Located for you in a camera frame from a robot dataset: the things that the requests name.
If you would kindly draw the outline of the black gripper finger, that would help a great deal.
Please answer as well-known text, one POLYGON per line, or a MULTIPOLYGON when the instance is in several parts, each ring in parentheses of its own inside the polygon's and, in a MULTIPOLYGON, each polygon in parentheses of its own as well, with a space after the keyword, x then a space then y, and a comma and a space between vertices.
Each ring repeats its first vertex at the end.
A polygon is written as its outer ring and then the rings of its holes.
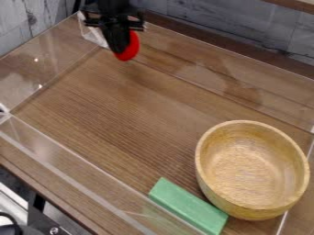
POLYGON ((102 33, 114 53, 123 53, 130 44, 128 24, 106 24, 102 26, 102 33))

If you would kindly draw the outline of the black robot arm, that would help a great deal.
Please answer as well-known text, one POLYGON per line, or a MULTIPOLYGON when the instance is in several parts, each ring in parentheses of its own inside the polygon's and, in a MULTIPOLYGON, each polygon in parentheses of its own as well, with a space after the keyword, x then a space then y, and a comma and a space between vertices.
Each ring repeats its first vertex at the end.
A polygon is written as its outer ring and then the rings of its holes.
POLYGON ((83 24, 98 31, 114 55, 131 60, 140 48, 136 32, 144 31, 142 10, 130 0, 90 0, 80 9, 83 24))

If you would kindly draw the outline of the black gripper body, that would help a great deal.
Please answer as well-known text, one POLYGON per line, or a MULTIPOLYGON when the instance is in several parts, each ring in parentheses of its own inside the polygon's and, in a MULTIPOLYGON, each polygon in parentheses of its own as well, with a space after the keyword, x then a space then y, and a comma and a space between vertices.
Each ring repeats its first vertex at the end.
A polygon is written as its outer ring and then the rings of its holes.
POLYGON ((127 8, 123 12, 112 16, 96 10, 82 9, 80 19, 87 27, 100 28, 118 24, 130 30, 146 30, 143 11, 139 8, 127 8))

